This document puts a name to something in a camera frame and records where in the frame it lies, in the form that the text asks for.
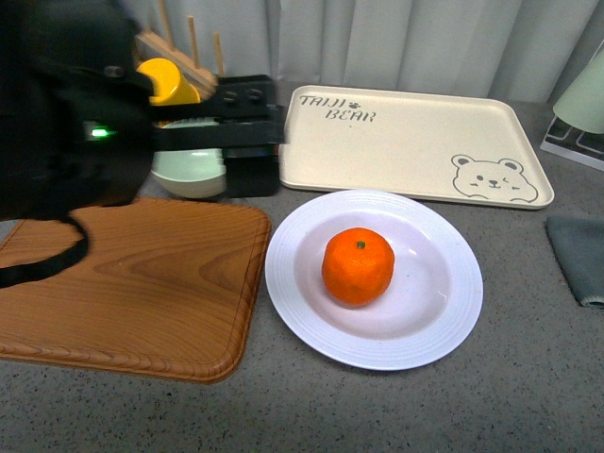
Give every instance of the gray towel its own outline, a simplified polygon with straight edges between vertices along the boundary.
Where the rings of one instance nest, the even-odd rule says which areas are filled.
[[[545,230],[573,296],[604,309],[604,221],[554,215]]]

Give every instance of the green led light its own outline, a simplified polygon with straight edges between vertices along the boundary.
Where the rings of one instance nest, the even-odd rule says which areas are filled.
[[[111,135],[111,133],[112,132],[110,132],[108,129],[105,129],[104,127],[96,127],[92,130],[91,135],[96,139],[104,139]]]

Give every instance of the yellow cup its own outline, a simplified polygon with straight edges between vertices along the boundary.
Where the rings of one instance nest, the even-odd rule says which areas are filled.
[[[153,106],[174,106],[201,102],[197,89],[189,83],[178,67],[169,59],[148,59],[137,69],[153,82]]]

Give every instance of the wooden cutting board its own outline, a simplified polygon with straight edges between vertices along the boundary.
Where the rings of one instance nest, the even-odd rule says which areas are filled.
[[[141,198],[73,215],[88,256],[0,290],[0,358],[202,383],[235,371],[271,229],[262,211]],[[23,221],[0,245],[0,267],[77,239],[70,226]]]

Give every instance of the orange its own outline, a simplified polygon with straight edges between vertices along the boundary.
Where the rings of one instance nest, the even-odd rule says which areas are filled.
[[[390,286],[394,251],[381,235],[350,228],[327,243],[321,274],[327,291],[352,306],[366,305]]]

